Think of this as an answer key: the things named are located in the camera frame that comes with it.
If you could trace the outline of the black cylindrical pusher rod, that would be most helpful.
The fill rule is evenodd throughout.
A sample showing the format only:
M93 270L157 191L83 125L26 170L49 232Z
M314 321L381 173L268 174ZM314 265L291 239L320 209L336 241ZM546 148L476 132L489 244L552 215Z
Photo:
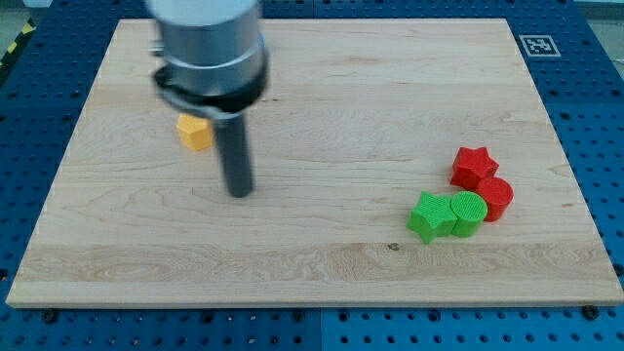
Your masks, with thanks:
M214 134L226 188L230 196L243 198L254 190L245 113L214 121Z

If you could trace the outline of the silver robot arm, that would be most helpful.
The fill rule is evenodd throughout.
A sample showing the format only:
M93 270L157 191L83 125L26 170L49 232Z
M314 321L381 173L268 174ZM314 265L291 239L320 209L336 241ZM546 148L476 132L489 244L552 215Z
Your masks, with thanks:
M257 0L147 0L160 37L151 52L164 65L153 74L175 109L213 123L229 195L254 190L245 110L262 95L269 57Z

